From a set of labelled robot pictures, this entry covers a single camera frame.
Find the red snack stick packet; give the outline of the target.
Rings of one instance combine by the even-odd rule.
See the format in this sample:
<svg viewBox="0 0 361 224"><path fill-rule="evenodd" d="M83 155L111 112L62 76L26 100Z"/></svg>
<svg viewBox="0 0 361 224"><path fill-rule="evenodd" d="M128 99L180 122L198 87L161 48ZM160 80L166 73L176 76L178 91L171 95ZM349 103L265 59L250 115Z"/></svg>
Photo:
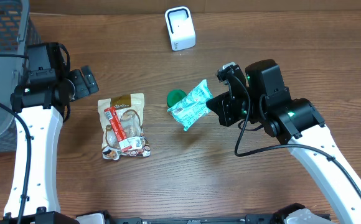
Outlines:
<svg viewBox="0 0 361 224"><path fill-rule="evenodd" d="M111 127L115 133L116 139L122 152L126 152L132 149L132 144L126 137L125 131L120 123L118 115L114 107L109 107L104 110L106 117L108 118Z"/></svg>

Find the green lid jar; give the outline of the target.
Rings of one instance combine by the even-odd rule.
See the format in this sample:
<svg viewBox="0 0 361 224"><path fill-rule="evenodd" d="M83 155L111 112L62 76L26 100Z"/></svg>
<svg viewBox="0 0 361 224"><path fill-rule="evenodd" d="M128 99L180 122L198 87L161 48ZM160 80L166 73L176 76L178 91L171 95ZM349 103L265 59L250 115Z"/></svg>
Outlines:
<svg viewBox="0 0 361 224"><path fill-rule="evenodd" d="M176 103L178 103L180 100L182 100L183 98L185 98L187 96L187 94L180 89L177 90L171 90L166 98L166 103L167 103L167 107L171 108L173 107Z"/></svg>

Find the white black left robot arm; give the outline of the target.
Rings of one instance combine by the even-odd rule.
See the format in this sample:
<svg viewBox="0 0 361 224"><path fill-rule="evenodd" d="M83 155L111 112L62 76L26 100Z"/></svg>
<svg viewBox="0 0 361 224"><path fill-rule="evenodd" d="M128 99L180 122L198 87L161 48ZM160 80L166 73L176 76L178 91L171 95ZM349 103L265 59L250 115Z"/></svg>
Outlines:
<svg viewBox="0 0 361 224"><path fill-rule="evenodd" d="M57 147L71 102L98 92L90 68L72 70L63 44L28 47L26 79L0 103L16 120L12 189L1 223L78 223L62 214L57 195Z"/></svg>

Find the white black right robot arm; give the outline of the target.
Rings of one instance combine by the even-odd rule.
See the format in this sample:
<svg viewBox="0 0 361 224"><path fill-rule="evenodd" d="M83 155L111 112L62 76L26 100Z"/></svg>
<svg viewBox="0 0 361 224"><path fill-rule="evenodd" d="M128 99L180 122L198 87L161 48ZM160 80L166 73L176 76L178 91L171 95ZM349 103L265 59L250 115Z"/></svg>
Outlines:
<svg viewBox="0 0 361 224"><path fill-rule="evenodd" d="M242 132L247 123L260 123L278 145L237 157L287 149L307 170L341 223L361 223L361 178L335 143L324 118L307 99L292 99L279 65L261 60L242 70L231 62L217 71L228 91L206 102L220 125L238 121Z"/></svg>

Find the beige nut snack pouch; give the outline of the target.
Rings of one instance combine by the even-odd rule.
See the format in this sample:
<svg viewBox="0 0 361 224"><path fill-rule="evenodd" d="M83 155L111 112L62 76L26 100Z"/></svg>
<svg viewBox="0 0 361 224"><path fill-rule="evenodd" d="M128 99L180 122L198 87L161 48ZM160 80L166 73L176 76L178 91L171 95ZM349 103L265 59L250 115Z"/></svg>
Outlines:
<svg viewBox="0 0 361 224"><path fill-rule="evenodd" d="M104 110L114 107L132 149L122 152L115 133ZM98 100L98 113L103 130L102 156L107 160L119 160L122 156L149 157L151 148L144 135L144 95L132 93L104 100Z"/></svg>

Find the teal snack packet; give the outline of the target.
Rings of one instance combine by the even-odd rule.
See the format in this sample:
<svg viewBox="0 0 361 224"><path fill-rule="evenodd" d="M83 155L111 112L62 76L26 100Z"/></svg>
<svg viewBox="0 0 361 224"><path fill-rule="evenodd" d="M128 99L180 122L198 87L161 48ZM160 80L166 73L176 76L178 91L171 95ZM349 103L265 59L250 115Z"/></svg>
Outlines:
<svg viewBox="0 0 361 224"><path fill-rule="evenodd" d="M193 88L183 99L170 107L172 117L184 127L187 131L199 118L209 114L211 110L206 102L213 98L208 88L207 80L202 80Z"/></svg>

